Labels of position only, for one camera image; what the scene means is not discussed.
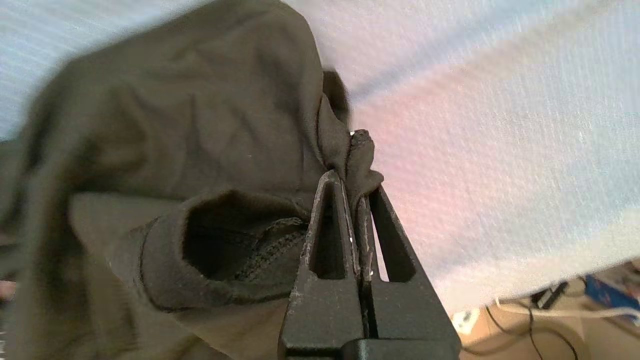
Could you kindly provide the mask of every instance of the black device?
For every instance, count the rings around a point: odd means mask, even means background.
[[[352,219],[339,176],[322,176],[279,358],[458,359],[460,338],[383,188],[357,207]],[[389,282],[380,277],[374,227]]]

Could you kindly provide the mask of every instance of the white backdrop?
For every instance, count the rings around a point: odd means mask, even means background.
[[[72,56],[203,0],[0,0],[0,138]],[[449,311],[640,256],[640,2],[295,1]]]

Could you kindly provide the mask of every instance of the dark green garment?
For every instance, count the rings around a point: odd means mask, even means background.
[[[10,359],[275,359],[318,179],[352,204],[382,181],[347,113],[278,1],[70,62],[0,147]]]

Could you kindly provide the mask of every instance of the white cable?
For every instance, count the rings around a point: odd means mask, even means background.
[[[500,299],[495,299],[496,306],[503,311],[509,311],[510,313],[528,315],[529,309],[518,306],[505,306],[500,304]],[[549,316],[555,318],[611,318],[614,316],[631,315],[640,319],[640,311],[632,309],[631,307],[613,307],[611,309],[598,310],[598,311],[572,311],[572,310],[539,310],[531,309],[531,314],[536,316]]]

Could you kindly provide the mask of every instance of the white fabric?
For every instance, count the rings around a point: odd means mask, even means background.
[[[61,61],[202,0],[0,0],[0,137]],[[295,1],[448,311],[640,256],[640,3]]]

